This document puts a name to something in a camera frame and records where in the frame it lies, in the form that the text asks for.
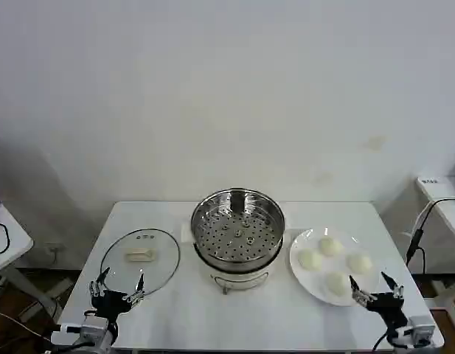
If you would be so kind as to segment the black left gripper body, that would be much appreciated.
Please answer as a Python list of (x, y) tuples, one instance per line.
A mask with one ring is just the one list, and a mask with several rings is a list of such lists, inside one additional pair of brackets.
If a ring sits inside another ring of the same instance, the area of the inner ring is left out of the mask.
[(126, 293), (119, 291), (104, 291), (91, 296), (91, 305), (95, 316), (105, 319), (117, 319), (120, 314), (128, 313), (132, 304), (125, 298)]

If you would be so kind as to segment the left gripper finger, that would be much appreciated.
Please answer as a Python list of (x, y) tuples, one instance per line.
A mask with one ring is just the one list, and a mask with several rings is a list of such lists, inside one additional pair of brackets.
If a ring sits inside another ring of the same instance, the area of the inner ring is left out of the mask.
[(91, 295), (91, 298), (95, 297), (100, 297), (104, 293), (105, 289), (105, 278), (108, 275), (108, 272), (110, 271), (110, 268), (107, 267), (103, 272), (99, 274), (99, 276), (96, 278), (96, 280), (92, 280), (89, 285), (88, 289)]
[(131, 307), (136, 306), (145, 297), (144, 284), (145, 284), (144, 274), (141, 273), (138, 283), (136, 284), (135, 291), (131, 295), (127, 295), (124, 297), (124, 300)]

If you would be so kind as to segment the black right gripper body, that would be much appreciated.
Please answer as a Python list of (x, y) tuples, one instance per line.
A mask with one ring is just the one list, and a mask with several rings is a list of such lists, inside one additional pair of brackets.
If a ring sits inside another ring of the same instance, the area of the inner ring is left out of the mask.
[(367, 302), (367, 310), (377, 313), (388, 329), (398, 329), (408, 324), (403, 312), (403, 297), (396, 297), (391, 292), (375, 293), (371, 296), (372, 299)]

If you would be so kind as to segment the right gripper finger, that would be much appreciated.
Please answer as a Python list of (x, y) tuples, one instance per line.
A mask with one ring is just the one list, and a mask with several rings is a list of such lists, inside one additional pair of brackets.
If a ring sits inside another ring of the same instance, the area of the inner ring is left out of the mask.
[(377, 297), (366, 292), (362, 291), (358, 283), (355, 279), (349, 275), (351, 290), (352, 290), (352, 298), (362, 307), (366, 307), (369, 303), (374, 302), (377, 300)]
[(383, 295), (387, 299), (403, 299), (403, 286), (398, 285), (392, 277), (383, 271), (381, 272), (381, 276), (390, 289), (390, 292), (383, 293)]

